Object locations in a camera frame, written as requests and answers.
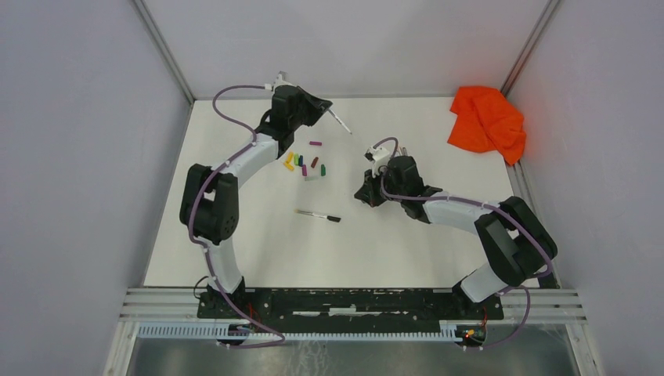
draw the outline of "orange cloth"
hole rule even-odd
[[[523,155],[523,115],[497,89],[459,88],[449,110],[457,118],[448,143],[475,153],[498,150],[509,165]]]

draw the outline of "gray wall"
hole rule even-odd
[[[0,374],[99,374],[188,105],[129,1],[0,8]]]
[[[547,1],[146,3],[194,95],[209,99],[229,83],[260,85],[277,71],[321,96],[500,87]]]
[[[565,2],[511,96],[561,278],[609,374],[664,368],[662,20],[661,1]]]

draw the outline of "gray floor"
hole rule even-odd
[[[513,328],[490,328],[489,342]],[[228,350],[211,341],[138,339],[130,375],[575,375],[564,327],[526,327],[483,352],[427,342],[292,342]]]

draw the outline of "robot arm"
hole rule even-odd
[[[272,108],[265,112],[256,128],[251,148],[218,173],[206,188],[213,199],[202,198],[193,220],[193,235],[207,245],[213,270],[224,290],[232,294],[243,282],[233,249],[233,232],[240,219],[238,191],[263,166],[283,155],[294,141],[294,133],[301,125],[313,126],[332,106],[332,102],[316,98],[302,88],[277,78]],[[210,166],[193,165],[187,174],[180,207],[180,222],[187,225],[193,203],[212,173]]]
[[[500,208],[515,219],[550,259],[558,253],[553,239],[521,198],[487,202],[486,207],[450,200],[449,193],[424,185],[412,157],[389,157],[390,154],[383,147],[372,147],[367,151],[365,157],[373,166],[365,171],[364,184],[355,198],[371,207],[385,201],[400,201],[412,219],[452,226],[478,235],[488,262],[453,287],[453,293],[463,304],[479,303],[506,287],[517,287],[545,265],[541,254],[525,236],[519,233],[512,238],[509,232],[516,228],[490,207]],[[399,197],[409,197],[410,200],[400,200]]]

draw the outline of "white tabletop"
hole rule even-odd
[[[447,143],[456,120],[452,98],[332,99],[350,136],[326,114],[301,127],[290,150],[314,157],[327,176],[305,182],[299,168],[280,161],[264,167],[240,190],[240,224],[233,235],[237,262],[251,287],[451,287],[486,261],[479,239],[447,226],[410,219],[398,203],[370,208],[353,198],[370,167],[368,146],[395,136],[417,162],[424,183],[479,200],[512,194],[503,158]],[[226,100],[219,108],[256,126],[268,100]],[[221,119],[210,101],[194,105],[147,271],[146,286],[191,286],[206,274],[200,249],[178,220],[187,170],[218,165],[248,139]],[[323,146],[310,146],[309,141]],[[310,174],[318,175],[316,167]],[[294,214],[311,210],[340,223]]]

